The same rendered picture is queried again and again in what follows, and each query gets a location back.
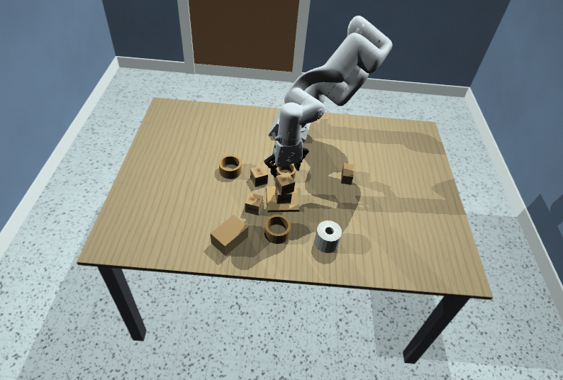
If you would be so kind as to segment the tan wooden ring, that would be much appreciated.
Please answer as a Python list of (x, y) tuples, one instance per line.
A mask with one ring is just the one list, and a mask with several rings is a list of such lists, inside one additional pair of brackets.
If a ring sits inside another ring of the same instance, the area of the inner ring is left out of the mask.
[(290, 175), (293, 179), (295, 178), (296, 168), (295, 168), (294, 164), (290, 164), (290, 165), (283, 166), (283, 167), (277, 167), (277, 176), (283, 174), (280, 171), (282, 171), (284, 169), (292, 172)]
[[(228, 164), (233, 164), (237, 167), (235, 169), (224, 168), (224, 166)], [(235, 155), (226, 155), (222, 157), (219, 161), (219, 172), (220, 175), (226, 179), (234, 179), (239, 177), (242, 172), (241, 159)]]

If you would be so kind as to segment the tan roll of packing tape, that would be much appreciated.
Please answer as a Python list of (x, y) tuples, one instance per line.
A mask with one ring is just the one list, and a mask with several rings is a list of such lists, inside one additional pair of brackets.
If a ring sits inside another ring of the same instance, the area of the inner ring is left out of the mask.
[[(281, 225), (285, 227), (286, 231), (281, 234), (272, 233), (268, 228), (272, 225)], [(264, 224), (264, 236), (268, 241), (274, 244), (281, 244), (286, 242), (289, 238), (291, 224), (288, 218), (282, 215), (273, 215), (266, 219)]]

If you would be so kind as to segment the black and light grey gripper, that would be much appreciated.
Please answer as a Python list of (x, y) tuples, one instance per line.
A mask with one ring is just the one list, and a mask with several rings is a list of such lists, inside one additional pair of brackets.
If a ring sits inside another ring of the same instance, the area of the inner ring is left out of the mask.
[(293, 146), (286, 146), (279, 141), (275, 141), (272, 155), (264, 160), (264, 163), (271, 169), (271, 174), (276, 177), (277, 167), (294, 164), (296, 170), (299, 171), (302, 160), (306, 157), (308, 152), (307, 148), (303, 148), (301, 137), (299, 143)]

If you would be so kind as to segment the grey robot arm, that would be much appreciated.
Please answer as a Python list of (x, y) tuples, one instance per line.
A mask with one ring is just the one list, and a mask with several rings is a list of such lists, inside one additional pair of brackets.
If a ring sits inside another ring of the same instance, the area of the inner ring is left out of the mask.
[(330, 59), (322, 67), (302, 74), (289, 88), (273, 139), (286, 146), (298, 144), (308, 123), (325, 113), (325, 97), (338, 106), (345, 105), (369, 74), (379, 68), (391, 48), (392, 42), (383, 33), (365, 18), (355, 16), (346, 39)]

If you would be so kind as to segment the grey cylinder with center hole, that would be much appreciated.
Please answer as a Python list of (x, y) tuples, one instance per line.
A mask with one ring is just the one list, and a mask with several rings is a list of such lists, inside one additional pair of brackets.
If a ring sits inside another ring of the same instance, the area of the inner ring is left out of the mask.
[(336, 251), (342, 235), (340, 226), (331, 221), (321, 222), (316, 231), (315, 245), (321, 251), (330, 253)]

